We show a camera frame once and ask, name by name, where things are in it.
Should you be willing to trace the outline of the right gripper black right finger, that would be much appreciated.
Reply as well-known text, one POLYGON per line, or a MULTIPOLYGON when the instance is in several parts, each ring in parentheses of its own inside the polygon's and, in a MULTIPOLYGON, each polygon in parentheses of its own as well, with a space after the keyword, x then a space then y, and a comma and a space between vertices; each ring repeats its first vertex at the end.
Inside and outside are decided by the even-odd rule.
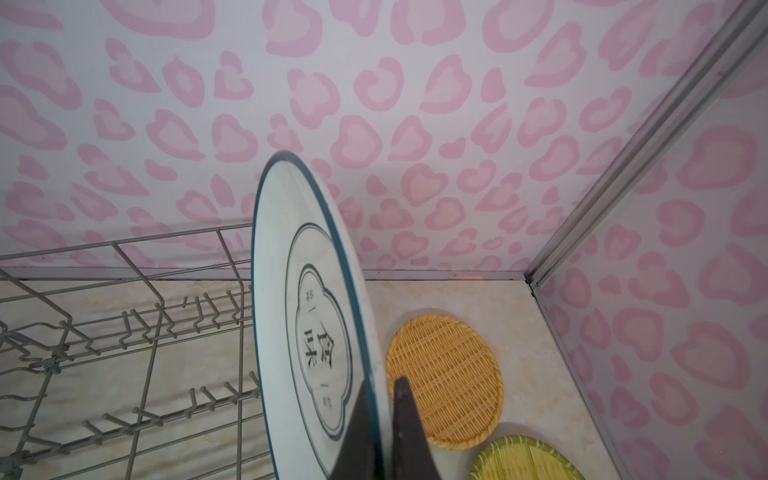
POLYGON ((400 480, 440 480, 407 377, 394 382, 393 471, 400 480))

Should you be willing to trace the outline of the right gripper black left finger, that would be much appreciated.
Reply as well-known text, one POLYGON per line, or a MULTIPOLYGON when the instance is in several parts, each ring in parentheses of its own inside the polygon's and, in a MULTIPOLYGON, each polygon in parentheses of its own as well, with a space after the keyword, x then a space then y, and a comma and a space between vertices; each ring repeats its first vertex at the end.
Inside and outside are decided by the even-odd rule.
POLYGON ((373 420, 370 418, 367 387, 362 384, 355 401, 347 433, 330 480, 383 479, 380 455, 374 445, 373 420))

